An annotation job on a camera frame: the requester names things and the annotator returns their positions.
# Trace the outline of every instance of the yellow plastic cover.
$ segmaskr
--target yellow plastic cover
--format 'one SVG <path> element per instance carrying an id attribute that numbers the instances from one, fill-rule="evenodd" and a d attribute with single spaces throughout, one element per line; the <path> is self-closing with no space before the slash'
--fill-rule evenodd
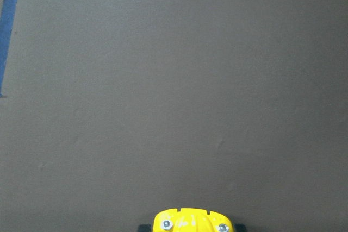
<path id="1" fill-rule="evenodd" d="M 158 213 L 152 232 L 234 232 L 224 215 L 204 209 L 167 209 Z"/>

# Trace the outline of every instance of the yellow robot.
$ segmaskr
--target yellow robot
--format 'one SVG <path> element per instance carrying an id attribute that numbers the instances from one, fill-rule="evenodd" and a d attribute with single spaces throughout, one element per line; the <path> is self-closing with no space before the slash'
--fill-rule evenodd
<path id="1" fill-rule="evenodd" d="M 215 211 L 182 208 L 167 209 L 156 215 L 150 225 L 140 225 L 138 232 L 246 232 L 242 224 L 232 224 Z"/>

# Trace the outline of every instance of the blue tape line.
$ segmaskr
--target blue tape line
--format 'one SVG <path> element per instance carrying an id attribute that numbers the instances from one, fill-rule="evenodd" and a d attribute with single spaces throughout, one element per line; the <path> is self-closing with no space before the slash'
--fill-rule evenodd
<path id="1" fill-rule="evenodd" d="M 4 0 L 0 17 L 0 96 L 17 0 Z"/>

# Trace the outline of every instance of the silver screw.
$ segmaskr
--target silver screw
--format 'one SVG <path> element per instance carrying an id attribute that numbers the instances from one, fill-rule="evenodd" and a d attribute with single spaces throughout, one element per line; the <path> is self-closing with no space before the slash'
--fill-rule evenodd
<path id="1" fill-rule="evenodd" d="M 228 232 L 229 231 L 229 227 L 225 224 L 220 224 L 219 225 L 219 232 Z"/>
<path id="2" fill-rule="evenodd" d="M 164 230 L 170 230 L 173 227 L 173 222 L 170 220 L 163 220 L 161 223 L 161 228 Z"/>

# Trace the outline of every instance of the black wheel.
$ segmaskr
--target black wheel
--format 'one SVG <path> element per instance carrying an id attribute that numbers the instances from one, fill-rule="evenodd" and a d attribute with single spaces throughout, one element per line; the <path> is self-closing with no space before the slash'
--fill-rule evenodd
<path id="1" fill-rule="evenodd" d="M 151 232 L 151 225 L 148 225 L 148 224 L 139 225 L 138 232 Z"/>
<path id="2" fill-rule="evenodd" d="M 234 232 L 248 232 L 243 224 L 234 224 Z"/>

